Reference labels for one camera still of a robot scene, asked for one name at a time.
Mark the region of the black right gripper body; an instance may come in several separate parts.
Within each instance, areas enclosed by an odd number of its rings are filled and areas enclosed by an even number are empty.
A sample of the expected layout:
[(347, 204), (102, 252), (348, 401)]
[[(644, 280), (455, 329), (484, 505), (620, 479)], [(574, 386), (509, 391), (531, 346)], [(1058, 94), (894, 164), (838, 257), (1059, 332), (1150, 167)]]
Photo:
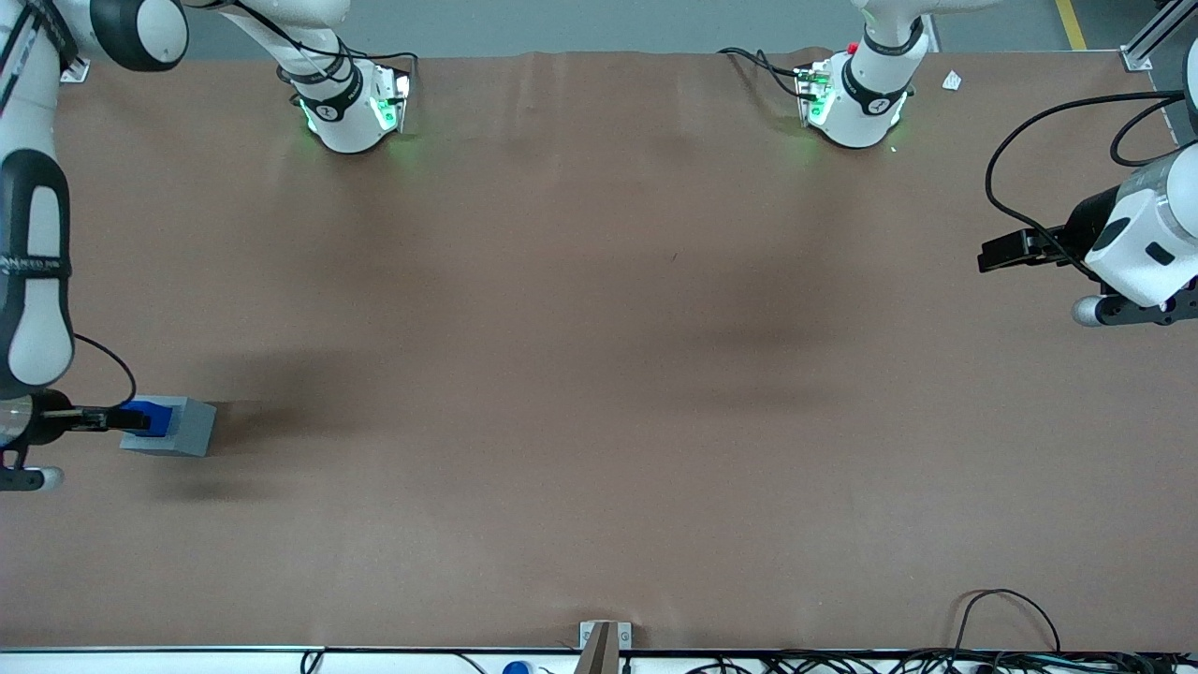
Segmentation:
[(58, 441), (75, 425), (75, 406), (65, 394), (34, 394), (31, 396), (28, 444), (43, 447)]

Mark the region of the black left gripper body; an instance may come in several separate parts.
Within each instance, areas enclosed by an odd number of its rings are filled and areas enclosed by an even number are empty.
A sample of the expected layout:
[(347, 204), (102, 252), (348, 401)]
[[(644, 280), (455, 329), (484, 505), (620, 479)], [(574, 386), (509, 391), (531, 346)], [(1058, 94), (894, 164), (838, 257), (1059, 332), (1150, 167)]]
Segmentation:
[(1065, 221), (1065, 249), (1081, 271), (1084, 256), (1094, 247), (1119, 198), (1119, 186), (1083, 199)]

